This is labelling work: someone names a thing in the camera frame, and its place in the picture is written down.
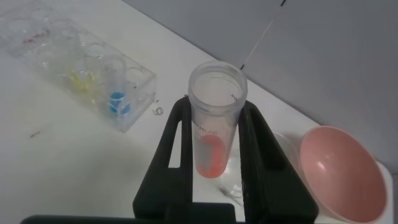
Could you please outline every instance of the pink plastic dish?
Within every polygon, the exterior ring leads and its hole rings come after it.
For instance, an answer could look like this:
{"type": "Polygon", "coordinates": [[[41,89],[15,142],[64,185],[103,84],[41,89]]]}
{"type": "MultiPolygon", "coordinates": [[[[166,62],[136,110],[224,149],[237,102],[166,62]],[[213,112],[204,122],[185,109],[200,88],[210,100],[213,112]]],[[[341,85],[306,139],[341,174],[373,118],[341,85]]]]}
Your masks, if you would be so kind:
{"type": "Polygon", "coordinates": [[[331,126],[311,129],[300,160],[322,213],[349,223],[372,223],[383,214],[387,190],[381,171],[350,134],[331,126]]]}

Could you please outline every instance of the black line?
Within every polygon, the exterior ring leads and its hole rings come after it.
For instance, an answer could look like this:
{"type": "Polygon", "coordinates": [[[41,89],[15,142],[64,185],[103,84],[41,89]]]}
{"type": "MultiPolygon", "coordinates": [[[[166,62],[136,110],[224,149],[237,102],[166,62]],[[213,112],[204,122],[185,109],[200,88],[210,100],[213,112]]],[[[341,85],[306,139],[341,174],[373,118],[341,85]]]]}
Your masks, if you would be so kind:
{"type": "Polygon", "coordinates": [[[282,3],[280,4],[280,7],[283,7],[285,3],[286,3],[286,0],[283,0],[282,3]]]}

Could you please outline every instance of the black plastic holder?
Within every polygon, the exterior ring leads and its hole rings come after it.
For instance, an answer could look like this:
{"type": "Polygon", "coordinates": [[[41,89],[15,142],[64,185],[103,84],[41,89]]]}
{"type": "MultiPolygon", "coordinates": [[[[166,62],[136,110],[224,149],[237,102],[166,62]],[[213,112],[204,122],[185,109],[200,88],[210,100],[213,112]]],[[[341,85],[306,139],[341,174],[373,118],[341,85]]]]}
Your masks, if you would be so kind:
{"type": "MultiPolygon", "coordinates": [[[[178,100],[132,207],[136,219],[34,216],[45,223],[236,223],[229,203],[192,202],[191,104],[178,100]],[[169,168],[182,122],[179,168],[169,168]]],[[[239,147],[246,223],[314,223],[318,207],[286,158],[257,107],[246,101],[239,117],[239,147]]]]}

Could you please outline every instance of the blue liquid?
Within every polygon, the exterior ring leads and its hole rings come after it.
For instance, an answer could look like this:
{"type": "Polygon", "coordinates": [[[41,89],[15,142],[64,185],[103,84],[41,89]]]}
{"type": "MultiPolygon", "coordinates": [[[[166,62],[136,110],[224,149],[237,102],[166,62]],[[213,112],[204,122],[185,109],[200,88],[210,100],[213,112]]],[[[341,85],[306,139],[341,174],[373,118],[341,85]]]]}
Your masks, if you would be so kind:
{"type": "MultiPolygon", "coordinates": [[[[109,101],[111,103],[111,106],[109,106],[109,108],[112,113],[115,113],[115,114],[118,113],[118,106],[122,102],[124,96],[125,95],[122,92],[114,92],[111,94],[111,96],[110,96],[111,99],[109,101]]],[[[127,114],[128,112],[130,112],[130,104],[129,103],[125,107],[121,108],[120,114],[127,114]]]]}

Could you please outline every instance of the small debris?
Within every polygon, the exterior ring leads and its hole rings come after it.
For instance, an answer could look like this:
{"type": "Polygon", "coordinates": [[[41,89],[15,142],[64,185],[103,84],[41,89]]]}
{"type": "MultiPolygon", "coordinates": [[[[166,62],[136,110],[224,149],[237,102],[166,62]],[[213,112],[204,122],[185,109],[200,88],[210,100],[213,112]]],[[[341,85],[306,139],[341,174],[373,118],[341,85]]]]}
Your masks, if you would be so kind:
{"type": "Polygon", "coordinates": [[[152,110],[152,112],[154,113],[154,115],[158,116],[158,115],[162,115],[163,114],[163,108],[157,108],[156,110],[152,110]]]}
{"type": "Polygon", "coordinates": [[[35,133],[31,134],[29,136],[29,138],[32,139],[32,138],[36,137],[36,135],[38,135],[38,134],[40,134],[40,131],[36,131],[35,133]]]}

